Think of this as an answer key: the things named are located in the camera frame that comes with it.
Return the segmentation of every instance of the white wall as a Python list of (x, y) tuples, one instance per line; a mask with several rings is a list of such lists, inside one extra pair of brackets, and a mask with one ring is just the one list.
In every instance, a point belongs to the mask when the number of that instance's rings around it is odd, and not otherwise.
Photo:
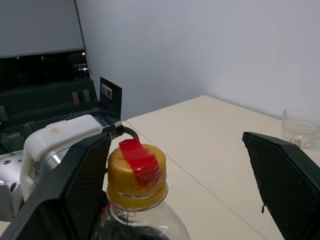
[(200, 94), (320, 110), (319, 0), (76, 2), (97, 90), (100, 76), (123, 87), (123, 119)]
[(81, 49), (74, 0), (0, 0), (0, 58)]

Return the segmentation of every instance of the glass cup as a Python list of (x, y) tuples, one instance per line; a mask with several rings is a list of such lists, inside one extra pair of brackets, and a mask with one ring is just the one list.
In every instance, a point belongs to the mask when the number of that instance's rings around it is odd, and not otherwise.
[(320, 130), (320, 112), (304, 108), (283, 111), (282, 137), (300, 148), (310, 147)]

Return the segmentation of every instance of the red tape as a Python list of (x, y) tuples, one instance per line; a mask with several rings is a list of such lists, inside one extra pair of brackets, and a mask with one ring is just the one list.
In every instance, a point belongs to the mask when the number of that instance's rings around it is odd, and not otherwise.
[(138, 138), (126, 139), (119, 147), (140, 187), (149, 190), (158, 183), (161, 177), (158, 161), (153, 154), (147, 153)]

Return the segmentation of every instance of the table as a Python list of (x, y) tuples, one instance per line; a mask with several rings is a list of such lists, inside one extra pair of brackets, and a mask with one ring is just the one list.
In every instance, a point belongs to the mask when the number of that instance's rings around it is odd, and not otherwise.
[[(123, 125), (130, 127), (126, 122), (123, 122)], [(152, 144), (141, 134), (139, 136), (141, 143)], [(129, 137), (125, 134), (113, 140), (110, 151), (117, 148), (120, 141)], [(166, 167), (169, 192), (165, 201), (181, 217), (191, 239), (264, 239), (169, 157)], [(107, 176), (103, 183), (103, 189), (106, 188)], [(7, 225), (6, 222), (0, 222), (0, 235)]]
[[(283, 240), (263, 206), (243, 132), (280, 138), (281, 120), (209, 96), (127, 120), (267, 240)], [(316, 147), (305, 150), (320, 165)]]

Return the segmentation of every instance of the yellow bottle cap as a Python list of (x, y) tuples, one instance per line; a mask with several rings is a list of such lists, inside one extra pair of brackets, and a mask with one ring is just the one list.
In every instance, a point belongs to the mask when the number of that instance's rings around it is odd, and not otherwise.
[(145, 151), (154, 155), (158, 164), (157, 178), (150, 179), (152, 185), (141, 185), (135, 173), (118, 147), (108, 159), (107, 196), (112, 204), (125, 209), (151, 207), (164, 199), (167, 194), (166, 156), (155, 146), (142, 144)]

